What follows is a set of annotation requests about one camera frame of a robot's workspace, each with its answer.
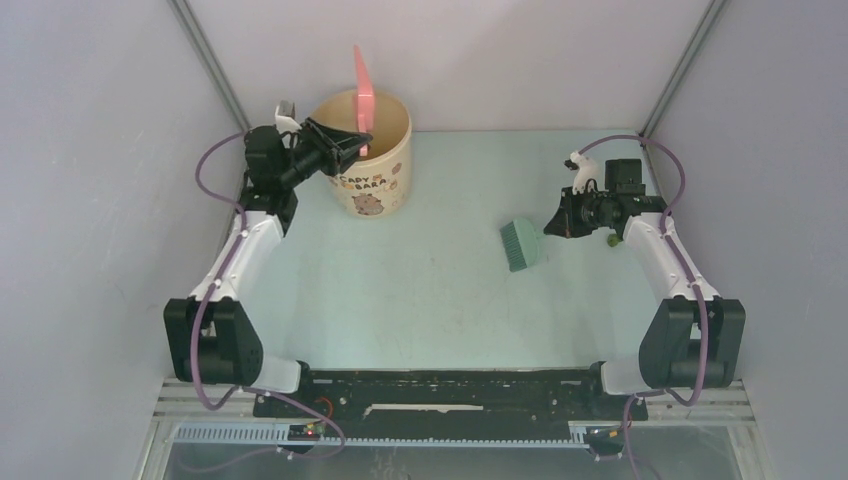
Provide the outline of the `green hand brush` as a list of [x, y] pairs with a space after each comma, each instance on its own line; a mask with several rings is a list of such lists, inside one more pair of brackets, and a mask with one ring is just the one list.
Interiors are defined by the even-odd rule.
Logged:
[[516, 218], [499, 229], [509, 271], [519, 272], [536, 265], [541, 257], [544, 234], [527, 218]]

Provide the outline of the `green paper scrap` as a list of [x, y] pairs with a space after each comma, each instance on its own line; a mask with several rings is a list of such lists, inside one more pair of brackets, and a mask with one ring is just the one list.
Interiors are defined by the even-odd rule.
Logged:
[[618, 245], [620, 245], [622, 242], [623, 242], [623, 239], [620, 236], [618, 236], [617, 234], [610, 234], [607, 237], [607, 245], [610, 248], [615, 248]]

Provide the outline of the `pink plastic dustpan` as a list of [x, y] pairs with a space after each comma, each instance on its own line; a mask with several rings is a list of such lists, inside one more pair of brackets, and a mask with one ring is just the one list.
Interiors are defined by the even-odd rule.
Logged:
[[353, 46], [356, 75], [356, 95], [354, 113], [356, 126], [360, 133], [370, 133], [374, 128], [376, 95], [367, 66], [358, 45]]

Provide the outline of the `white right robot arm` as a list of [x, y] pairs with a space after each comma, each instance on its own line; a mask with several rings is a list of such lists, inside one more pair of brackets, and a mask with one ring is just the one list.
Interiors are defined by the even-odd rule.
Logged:
[[722, 297], [693, 265], [665, 200], [647, 194], [640, 160], [599, 166], [574, 152], [565, 165], [576, 176], [563, 188], [544, 234], [576, 239], [612, 230], [635, 254], [658, 302], [636, 356], [602, 363], [601, 379], [583, 388], [585, 411], [606, 418], [620, 407], [622, 395], [729, 386], [745, 309], [740, 301]]

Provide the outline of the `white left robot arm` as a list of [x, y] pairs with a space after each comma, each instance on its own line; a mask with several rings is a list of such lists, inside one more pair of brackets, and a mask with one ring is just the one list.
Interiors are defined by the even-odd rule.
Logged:
[[243, 299], [288, 233], [296, 187], [317, 173], [345, 173], [373, 137], [308, 118], [292, 131], [264, 125], [239, 138], [247, 185], [238, 199], [227, 201], [235, 210], [231, 232], [204, 279], [164, 308], [171, 360], [183, 382], [276, 391], [283, 409], [304, 416], [316, 403], [315, 388], [301, 380], [304, 363], [265, 351]]

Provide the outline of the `beige capybara bucket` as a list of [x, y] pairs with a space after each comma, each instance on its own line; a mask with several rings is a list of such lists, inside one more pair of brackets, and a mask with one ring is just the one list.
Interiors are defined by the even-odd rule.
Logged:
[[367, 155], [329, 179], [344, 209], [357, 217], [387, 216], [406, 202], [412, 187], [412, 119], [392, 94], [375, 92], [373, 136]]

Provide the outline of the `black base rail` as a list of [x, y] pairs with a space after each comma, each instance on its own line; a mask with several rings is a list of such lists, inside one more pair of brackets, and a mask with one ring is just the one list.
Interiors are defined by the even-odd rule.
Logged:
[[344, 434], [546, 438], [581, 423], [648, 418], [645, 406], [605, 393], [596, 369], [313, 370], [291, 397]]

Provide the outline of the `left aluminium frame post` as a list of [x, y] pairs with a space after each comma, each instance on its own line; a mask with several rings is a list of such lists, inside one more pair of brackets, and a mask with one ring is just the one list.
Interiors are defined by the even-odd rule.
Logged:
[[166, 3], [172, 10], [227, 114], [238, 127], [241, 136], [244, 136], [252, 127], [251, 121], [191, 2], [167, 0]]

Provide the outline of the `aluminium frame post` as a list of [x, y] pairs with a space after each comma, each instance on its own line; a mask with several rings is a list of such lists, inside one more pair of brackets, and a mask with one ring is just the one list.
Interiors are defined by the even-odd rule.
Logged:
[[227, 114], [238, 127], [241, 136], [244, 136], [252, 127], [251, 121], [191, 2], [167, 0], [166, 3], [172, 10]]
[[691, 68], [695, 65], [697, 58], [708, 42], [716, 25], [720, 22], [722, 15], [730, 4], [729, 0], [711, 0], [704, 10], [692, 35], [690, 36], [683, 53], [672, 70], [668, 81], [650, 111], [640, 133], [644, 137], [652, 137], [659, 128], [663, 118], [670, 108], [676, 94], [684, 84]]

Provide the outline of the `right aluminium frame post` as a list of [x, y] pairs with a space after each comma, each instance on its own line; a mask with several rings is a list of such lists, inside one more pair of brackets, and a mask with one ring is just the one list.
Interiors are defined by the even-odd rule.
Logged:
[[729, 0], [711, 0], [704, 10], [692, 35], [690, 36], [683, 53], [672, 70], [668, 81], [650, 111], [640, 133], [644, 137], [652, 137], [659, 128], [663, 118], [670, 108], [676, 94], [684, 84], [691, 68], [695, 65], [697, 58], [708, 42], [716, 25], [720, 22], [722, 15], [730, 4]]

